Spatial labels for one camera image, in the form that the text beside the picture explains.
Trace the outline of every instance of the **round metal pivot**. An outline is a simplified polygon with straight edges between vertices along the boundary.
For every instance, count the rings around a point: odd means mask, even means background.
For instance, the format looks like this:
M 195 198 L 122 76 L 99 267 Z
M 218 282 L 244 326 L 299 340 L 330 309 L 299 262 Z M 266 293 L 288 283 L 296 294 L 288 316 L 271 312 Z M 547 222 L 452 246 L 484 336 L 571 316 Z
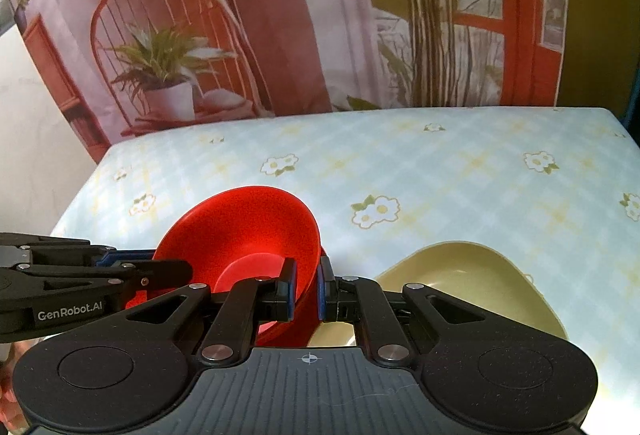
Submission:
M 209 361 L 224 361 L 232 355 L 234 355 L 234 351 L 226 345 L 209 345 L 202 349 L 202 357 Z
M 383 345 L 378 355 L 385 361 L 401 361 L 409 355 L 409 350 L 402 345 Z

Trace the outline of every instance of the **orange wooden chair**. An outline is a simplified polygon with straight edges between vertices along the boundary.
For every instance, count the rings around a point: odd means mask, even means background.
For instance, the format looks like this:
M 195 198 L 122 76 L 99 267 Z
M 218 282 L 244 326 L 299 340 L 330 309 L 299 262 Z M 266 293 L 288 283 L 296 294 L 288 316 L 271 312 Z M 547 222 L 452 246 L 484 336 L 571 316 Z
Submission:
M 114 82 L 127 65 L 113 48 L 131 44 L 130 26 L 155 30 L 173 27 L 191 36 L 204 36 L 209 46 L 235 53 L 234 57 L 210 61 L 214 73 L 197 75 L 194 87 L 195 119 L 168 120 L 154 113 L 143 91 L 132 82 Z M 198 123 L 213 123 L 251 117 L 272 116 L 269 91 L 242 25 L 226 0 L 101 0 L 91 21 L 91 46 L 95 62 L 129 128 L 123 136 L 139 136 Z M 242 104 L 222 110 L 202 106 L 208 91 L 225 89 L 241 96 Z M 233 94 L 234 101 L 241 101 Z

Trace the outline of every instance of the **yellow bowl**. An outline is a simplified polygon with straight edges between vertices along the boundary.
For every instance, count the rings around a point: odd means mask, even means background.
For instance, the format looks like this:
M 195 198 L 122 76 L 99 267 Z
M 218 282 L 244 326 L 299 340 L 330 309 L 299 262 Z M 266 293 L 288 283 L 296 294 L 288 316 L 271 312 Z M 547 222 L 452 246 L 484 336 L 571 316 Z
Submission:
M 376 278 L 385 290 L 420 282 L 496 314 L 567 339 L 562 323 L 525 275 L 497 251 L 470 241 L 445 241 L 417 251 Z M 310 347 L 353 345 L 347 323 L 323 323 Z

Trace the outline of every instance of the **wall mural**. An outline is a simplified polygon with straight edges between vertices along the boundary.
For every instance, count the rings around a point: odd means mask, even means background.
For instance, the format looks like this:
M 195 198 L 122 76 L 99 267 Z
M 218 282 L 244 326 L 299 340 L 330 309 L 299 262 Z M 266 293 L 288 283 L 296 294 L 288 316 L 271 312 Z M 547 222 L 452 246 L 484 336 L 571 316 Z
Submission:
M 566 0 L 6 0 L 99 160 L 197 123 L 553 105 Z

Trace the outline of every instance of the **olive green wall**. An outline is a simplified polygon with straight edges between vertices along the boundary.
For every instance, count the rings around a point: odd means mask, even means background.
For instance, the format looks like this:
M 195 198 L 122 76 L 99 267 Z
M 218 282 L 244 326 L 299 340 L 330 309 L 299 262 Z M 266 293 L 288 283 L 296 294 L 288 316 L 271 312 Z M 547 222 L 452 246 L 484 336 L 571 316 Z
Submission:
M 622 117 L 640 57 L 640 0 L 569 0 L 558 105 Z

